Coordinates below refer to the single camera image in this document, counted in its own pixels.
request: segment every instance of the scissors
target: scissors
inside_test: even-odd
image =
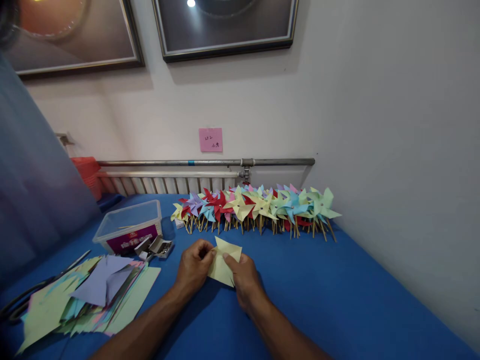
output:
[[[2,310],[0,310],[0,321],[3,321],[8,318],[9,325],[16,325],[20,323],[22,321],[22,318],[21,318],[22,313],[29,307],[30,296],[32,296],[33,293],[37,292],[38,290],[43,289],[47,285],[50,285],[51,283],[60,279],[63,275],[65,275],[71,269],[77,266],[79,262],[85,259],[85,257],[89,253],[90,253],[90,250],[88,250],[86,253],[80,256],[69,267],[67,267],[57,276],[52,276],[42,282],[39,282],[37,285],[32,286],[27,291],[23,292],[22,294],[14,298],[12,301],[10,301]]]

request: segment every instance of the red plastic basket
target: red plastic basket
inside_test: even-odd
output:
[[[75,165],[85,185],[90,189],[95,201],[100,200],[102,191],[100,189],[100,182],[97,178],[97,172],[100,166],[94,157],[72,157],[71,161]]]

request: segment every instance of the box label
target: box label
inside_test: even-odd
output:
[[[119,237],[114,237],[113,239],[107,240],[106,243],[115,254],[123,255],[133,251],[138,244],[146,239],[155,239],[158,234],[157,226],[151,225]]]

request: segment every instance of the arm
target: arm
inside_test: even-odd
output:
[[[236,262],[226,253],[223,258],[233,272],[240,307],[252,319],[274,359],[331,359],[270,301],[260,285],[257,268],[251,258],[242,254],[240,262]]]
[[[192,296],[205,283],[215,257],[213,245],[198,240],[181,255],[172,288],[139,318],[105,343],[90,360],[150,359]]]

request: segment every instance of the hand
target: hand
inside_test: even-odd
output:
[[[205,283],[216,251],[206,240],[199,239],[181,254],[174,288],[181,294],[193,296]]]
[[[260,284],[255,263],[250,257],[242,254],[240,262],[237,262],[229,254],[224,253],[223,259],[233,272],[236,297],[244,312],[250,314],[253,308],[260,306],[265,300],[268,301],[267,294]]]

